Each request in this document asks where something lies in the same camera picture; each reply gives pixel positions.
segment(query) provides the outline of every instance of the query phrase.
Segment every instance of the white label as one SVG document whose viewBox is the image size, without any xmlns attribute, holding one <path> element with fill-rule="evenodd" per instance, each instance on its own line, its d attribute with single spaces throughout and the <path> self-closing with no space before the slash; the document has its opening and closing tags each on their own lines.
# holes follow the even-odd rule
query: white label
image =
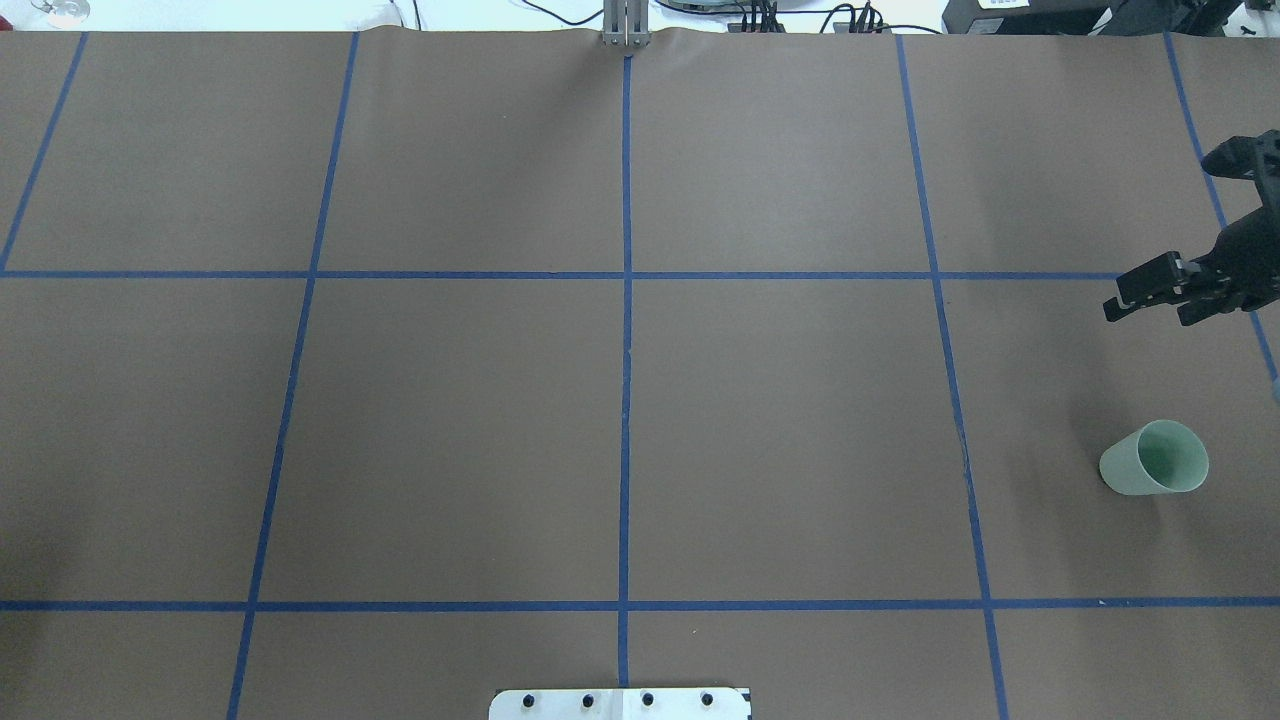
<svg viewBox="0 0 1280 720">
<path fill-rule="evenodd" d="M 996 35 L 1000 26 L 1005 24 L 1005 18 L 987 18 L 984 20 L 974 20 L 969 26 L 969 35 Z"/>
</svg>

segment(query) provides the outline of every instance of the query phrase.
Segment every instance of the green cup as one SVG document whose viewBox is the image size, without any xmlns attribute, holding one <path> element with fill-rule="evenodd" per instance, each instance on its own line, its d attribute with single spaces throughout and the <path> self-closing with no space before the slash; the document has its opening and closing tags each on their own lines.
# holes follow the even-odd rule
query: green cup
<svg viewBox="0 0 1280 720">
<path fill-rule="evenodd" d="M 1155 420 L 1103 452 L 1098 471 L 1120 495 L 1190 492 L 1208 477 L 1208 452 L 1187 425 Z"/>
</svg>

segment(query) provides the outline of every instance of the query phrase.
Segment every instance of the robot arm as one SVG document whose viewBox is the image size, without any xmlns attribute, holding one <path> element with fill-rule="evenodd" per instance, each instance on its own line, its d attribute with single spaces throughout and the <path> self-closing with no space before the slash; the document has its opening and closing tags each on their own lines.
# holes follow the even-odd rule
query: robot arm
<svg viewBox="0 0 1280 720">
<path fill-rule="evenodd" d="M 1165 252 L 1116 278 L 1120 297 L 1102 305 L 1108 322 L 1152 305 L 1179 305 L 1181 324 L 1193 325 L 1280 299 L 1280 131 L 1233 137 L 1201 168 L 1219 178 L 1252 179 L 1262 208 L 1222 228 L 1206 255 L 1183 260 Z"/>
</svg>

